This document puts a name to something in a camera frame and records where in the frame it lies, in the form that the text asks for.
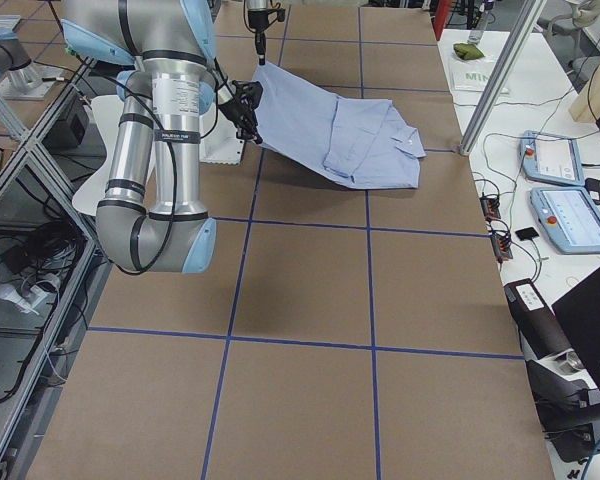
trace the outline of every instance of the light blue shirt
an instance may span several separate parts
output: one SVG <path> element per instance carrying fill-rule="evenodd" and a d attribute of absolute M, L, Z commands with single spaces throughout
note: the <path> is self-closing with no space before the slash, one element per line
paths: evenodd
<path fill-rule="evenodd" d="M 340 97 L 271 64 L 253 77 L 263 147 L 354 189 L 417 188 L 425 151 L 390 100 Z"/>

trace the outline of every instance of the electronic device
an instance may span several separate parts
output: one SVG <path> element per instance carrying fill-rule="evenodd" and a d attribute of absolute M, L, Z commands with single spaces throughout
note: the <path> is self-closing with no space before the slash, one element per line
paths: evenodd
<path fill-rule="evenodd" d="M 531 205 L 562 253 L 600 253 L 600 212 L 584 188 L 533 188 Z"/>
<path fill-rule="evenodd" d="M 89 126 L 89 116 L 77 94 L 60 111 L 58 120 L 42 141 L 48 149 L 75 148 L 82 143 Z"/>
<path fill-rule="evenodd" d="M 578 455 L 580 458 L 588 455 L 600 436 L 600 267 L 558 299 L 553 304 L 553 311 L 560 328 L 599 389 L 584 392 L 579 389 L 578 395 L 574 396 L 574 392 L 560 386 L 564 379 L 551 379 L 546 374 L 543 374 L 542 385 L 531 384 L 534 393 L 542 394 L 550 403 L 550 411 L 545 411 L 540 417 L 545 429 L 578 432 L 568 444 L 565 444 L 568 436 L 563 436 L 562 444 L 554 442 L 560 457 L 571 461 Z M 558 390 L 562 393 L 556 397 Z M 581 448 L 587 438 L 590 440 L 587 442 L 588 450 Z"/>
<path fill-rule="evenodd" d="M 540 234 L 533 227 L 521 228 L 520 230 L 515 231 L 516 236 L 519 240 L 533 240 L 534 238 L 538 238 Z"/>
<path fill-rule="evenodd" d="M 527 130 L 520 140 L 522 169 L 530 180 L 554 185 L 584 186 L 576 140 Z"/>
<path fill-rule="evenodd" d="M 0 285 L 0 299 L 11 302 L 18 307 L 22 313 L 35 313 L 35 308 L 52 293 L 57 293 L 60 288 L 60 279 L 53 273 L 47 273 L 34 285 L 24 289 L 22 295 L 16 287 L 9 283 Z"/>
<path fill-rule="evenodd" d="M 584 180 L 584 188 L 589 192 L 593 203 L 600 205 L 600 180 L 597 178 L 586 178 Z"/>
<path fill-rule="evenodd" d="M 507 283 L 504 293 L 511 316 L 537 358 L 571 348 L 549 305 L 531 280 Z"/>

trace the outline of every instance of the small black device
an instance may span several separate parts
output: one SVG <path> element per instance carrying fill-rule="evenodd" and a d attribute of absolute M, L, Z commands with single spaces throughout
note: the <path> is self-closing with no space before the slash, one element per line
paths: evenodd
<path fill-rule="evenodd" d="M 507 283 L 504 293 L 511 316 L 536 357 L 543 358 L 571 348 L 549 305 L 531 280 Z"/>
<path fill-rule="evenodd" d="M 600 205 L 600 180 L 597 178 L 585 178 L 584 188 L 589 192 L 593 203 Z"/>
<path fill-rule="evenodd" d="M 520 240 L 533 240 L 540 236 L 538 231 L 533 227 L 521 228 L 520 230 L 516 230 L 515 233 Z"/>
<path fill-rule="evenodd" d="M 78 95 L 73 95 L 42 144 L 48 149 L 75 148 L 82 143 L 88 126 L 89 116 L 82 106 L 82 101 Z"/>

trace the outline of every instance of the robotic arm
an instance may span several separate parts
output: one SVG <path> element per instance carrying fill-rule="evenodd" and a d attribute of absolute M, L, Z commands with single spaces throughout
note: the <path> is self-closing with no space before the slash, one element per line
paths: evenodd
<path fill-rule="evenodd" d="M 238 137 L 260 143 L 259 83 L 230 82 L 216 61 L 206 0 L 65 0 L 76 52 L 141 71 L 118 77 L 124 111 L 96 229 L 106 254 L 136 272 L 197 273 L 213 255 L 215 220 L 199 198 L 199 117 L 217 101 Z M 156 153 L 157 198 L 145 184 Z"/>
<path fill-rule="evenodd" d="M 13 88 L 22 93 L 42 85 L 42 78 L 31 58 L 8 28 L 0 28 L 0 77 L 7 73 Z"/>
<path fill-rule="evenodd" d="M 284 9 L 280 7 L 280 4 L 273 6 L 271 0 L 244 0 L 244 2 L 248 10 L 249 29 L 256 36 L 258 63 L 264 65 L 267 51 L 267 37 L 264 31 L 275 22 L 284 22 Z M 269 20 L 272 14 L 275 14 L 276 17 Z"/>

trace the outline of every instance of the chair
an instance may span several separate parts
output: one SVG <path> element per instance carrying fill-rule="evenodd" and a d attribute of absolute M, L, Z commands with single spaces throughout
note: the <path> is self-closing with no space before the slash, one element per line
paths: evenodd
<path fill-rule="evenodd" d="M 580 54 L 582 29 L 593 25 L 600 16 L 600 0 L 548 0 L 540 14 L 538 25 L 551 47 L 554 35 L 573 38 L 573 58 Z"/>

